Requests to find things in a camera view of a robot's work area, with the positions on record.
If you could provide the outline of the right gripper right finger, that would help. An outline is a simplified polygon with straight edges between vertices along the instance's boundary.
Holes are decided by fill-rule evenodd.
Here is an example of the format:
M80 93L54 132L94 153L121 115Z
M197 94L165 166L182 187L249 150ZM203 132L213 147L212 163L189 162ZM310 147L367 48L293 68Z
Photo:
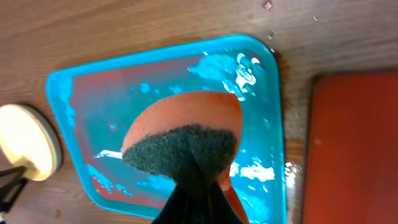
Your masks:
M243 224L216 180L207 190L207 201L206 222L208 224Z

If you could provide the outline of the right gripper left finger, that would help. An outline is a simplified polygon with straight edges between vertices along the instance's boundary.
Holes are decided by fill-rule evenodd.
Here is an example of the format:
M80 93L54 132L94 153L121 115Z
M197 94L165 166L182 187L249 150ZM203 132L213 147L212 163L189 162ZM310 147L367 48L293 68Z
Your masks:
M162 211L152 224L191 224L191 210L186 191L175 186Z

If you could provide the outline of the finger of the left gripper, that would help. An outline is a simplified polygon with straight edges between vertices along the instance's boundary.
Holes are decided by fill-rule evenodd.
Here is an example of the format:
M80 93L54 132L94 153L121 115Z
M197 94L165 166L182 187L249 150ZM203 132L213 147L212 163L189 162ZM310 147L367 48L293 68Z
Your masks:
M18 166L11 169L2 170L1 178L10 176L11 178L1 183L1 212L7 213L18 196L28 183L27 178L24 177L27 167Z

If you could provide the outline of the yellow-green plate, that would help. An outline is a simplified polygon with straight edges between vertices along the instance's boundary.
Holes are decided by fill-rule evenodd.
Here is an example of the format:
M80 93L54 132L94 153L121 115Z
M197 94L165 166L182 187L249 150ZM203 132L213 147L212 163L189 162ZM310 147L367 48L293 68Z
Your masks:
M35 175L35 167L22 155L28 122L29 117L19 105L1 106L1 151L13 166L27 167L24 175L30 179L31 175Z

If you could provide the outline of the dark teal sponge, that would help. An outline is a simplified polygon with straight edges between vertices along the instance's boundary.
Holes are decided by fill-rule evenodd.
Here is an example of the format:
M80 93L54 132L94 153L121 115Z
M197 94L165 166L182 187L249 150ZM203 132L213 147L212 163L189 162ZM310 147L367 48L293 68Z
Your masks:
M229 172L238 153L243 112L236 95L192 91L156 101L127 132L121 154L125 164L172 179L186 191L191 224L208 224L207 190L215 180L243 223L246 212Z

